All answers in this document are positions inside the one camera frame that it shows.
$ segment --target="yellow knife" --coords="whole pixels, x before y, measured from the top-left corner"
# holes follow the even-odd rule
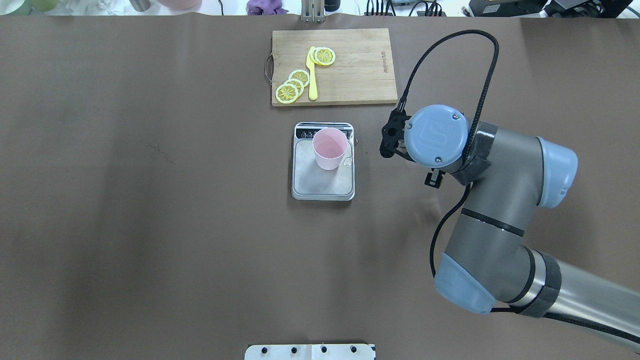
[[[316,63],[311,59],[312,54],[316,50],[315,46],[309,48],[307,53],[307,67],[309,68],[309,100],[316,100],[318,98],[318,87],[316,85]]]

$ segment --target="scratch on table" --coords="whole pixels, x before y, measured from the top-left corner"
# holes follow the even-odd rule
[[[171,157],[169,157],[169,154],[167,154],[166,152],[164,152],[164,151],[160,150],[160,146],[158,146],[158,145],[151,145],[151,144],[149,144],[149,143],[146,143],[146,144],[145,144],[145,147],[150,147],[151,149],[155,149],[159,154],[161,154],[161,155],[164,157],[164,159],[165,159],[166,161],[168,161],[168,162],[170,162],[170,163],[172,163],[172,164],[174,164],[174,165],[175,165],[175,163],[173,162],[173,160],[171,160]]]

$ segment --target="knife handle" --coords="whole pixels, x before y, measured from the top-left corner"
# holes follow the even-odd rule
[[[318,87],[316,85],[316,66],[311,65],[309,68],[309,100],[318,98]]]

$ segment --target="lime slice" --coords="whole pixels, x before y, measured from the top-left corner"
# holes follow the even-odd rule
[[[289,79],[298,79],[302,81],[303,86],[309,85],[309,73],[303,69],[293,70],[289,74]]]
[[[284,83],[294,85],[298,89],[298,97],[300,97],[302,95],[302,92],[305,90],[305,84],[298,79],[289,79]]]
[[[290,104],[298,100],[300,92],[296,85],[284,83],[276,89],[276,100],[283,104]]]
[[[328,47],[316,47],[313,60],[318,65],[329,66],[335,61],[335,52]]]

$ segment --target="robotic arm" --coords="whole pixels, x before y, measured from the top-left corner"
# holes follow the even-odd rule
[[[436,290],[474,313],[561,320],[640,353],[640,293],[522,245],[536,207],[553,208],[564,199],[577,171],[575,153],[480,122],[479,111],[471,131],[464,114],[449,106],[407,116],[407,93],[408,86],[382,129],[380,154],[432,168],[425,182],[432,187],[440,186],[443,173],[467,187]],[[494,308],[498,301],[509,308]]]

